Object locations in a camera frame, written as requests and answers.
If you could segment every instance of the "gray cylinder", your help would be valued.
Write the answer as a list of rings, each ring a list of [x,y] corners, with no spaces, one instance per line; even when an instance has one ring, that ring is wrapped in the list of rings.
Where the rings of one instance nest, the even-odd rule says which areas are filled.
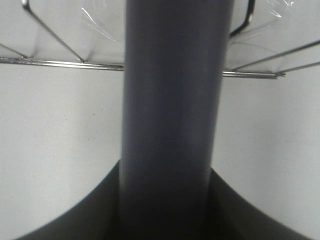
[[[119,220],[195,239],[207,206],[233,0],[127,0]]]

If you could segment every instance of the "gray pole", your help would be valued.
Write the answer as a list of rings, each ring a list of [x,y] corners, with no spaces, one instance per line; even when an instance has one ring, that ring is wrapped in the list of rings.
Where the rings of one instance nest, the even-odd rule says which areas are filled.
[[[195,239],[207,206],[233,0],[127,0],[119,220]]]

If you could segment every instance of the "metal wire rack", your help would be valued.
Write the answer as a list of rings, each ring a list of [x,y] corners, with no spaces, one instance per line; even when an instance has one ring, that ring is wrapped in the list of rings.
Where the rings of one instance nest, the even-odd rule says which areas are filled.
[[[248,27],[250,24],[255,8],[255,0],[249,0],[246,16],[244,22],[236,28],[231,34],[230,38],[241,34],[241,32]],[[76,68],[76,69],[92,69],[92,70],[108,70],[108,71],[124,71],[124,64],[114,64],[114,63],[94,63],[85,61],[78,53],[76,53],[64,40],[62,40],[31,8],[30,0],[21,0],[21,5],[26,13],[28,13],[44,30],[46,30],[57,42],[59,42],[64,48],[66,48],[70,53],[72,53],[78,62],[70,61],[55,61],[55,60],[41,60],[29,57],[15,49],[12,49],[4,44],[0,43],[0,48],[4,48],[12,53],[18,54],[20,58],[13,57],[1,57],[0,64],[16,64],[16,65],[31,65],[31,66],[47,66],[47,67],[62,67],[62,68]],[[288,69],[283,69],[277,72],[249,72],[241,71],[247,67],[251,67],[257,64],[268,62],[274,59],[278,59],[287,55],[291,55],[306,49],[313,48],[320,45],[320,40],[310,42],[247,64],[237,66],[233,69],[227,69],[222,72],[223,77],[233,77],[233,78],[248,78],[248,79],[278,79],[279,77],[285,77],[286,73],[302,70],[306,68],[311,68],[320,65],[320,61],[299,65]]]

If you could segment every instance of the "transparent plastic sheet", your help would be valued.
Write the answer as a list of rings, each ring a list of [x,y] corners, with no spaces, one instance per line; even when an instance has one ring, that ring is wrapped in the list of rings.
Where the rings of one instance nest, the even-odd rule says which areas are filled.
[[[81,8],[82,23],[106,40],[124,40],[123,0],[85,0]]]
[[[232,26],[244,18],[247,4],[248,0],[235,1]],[[250,25],[229,41],[226,68],[234,69],[320,39],[315,31],[320,24],[319,10],[318,0],[256,0]],[[316,61],[316,48],[241,70],[275,72]]]

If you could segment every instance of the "white background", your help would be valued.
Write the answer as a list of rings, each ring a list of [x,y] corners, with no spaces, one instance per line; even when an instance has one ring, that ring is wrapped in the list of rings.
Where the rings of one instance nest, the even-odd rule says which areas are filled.
[[[84,58],[119,62],[123,43],[110,42],[85,27],[79,20],[84,1],[70,2],[31,3]],[[310,2],[315,4],[308,8],[313,12],[301,3],[287,12],[282,4],[280,24],[267,28],[268,37],[259,33],[249,43],[279,52],[320,38],[314,31],[320,4]],[[75,60],[21,10],[19,0],[0,3],[0,43],[29,55],[36,52],[38,59]],[[243,18],[245,2],[236,4],[232,26]],[[265,7],[258,4],[256,12],[263,14]],[[299,17],[291,17],[295,12]],[[259,19],[255,16],[252,22]],[[104,58],[104,51],[114,51],[112,58]],[[319,50],[308,53],[256,69],[306,63],[315,60]],[[5,50],[0,54],[16,57]],[[226,65],[241,65],[263,54],[271,53],[236,43],[229,46]],[[311,68],[278,80],[223,79],[212,161],[251,204],[314,239],[320,239],[319,75],[319,68]],[[2,240],[60,216],[99,184],[120,158],[122,78],[121,72],[0,65]]]

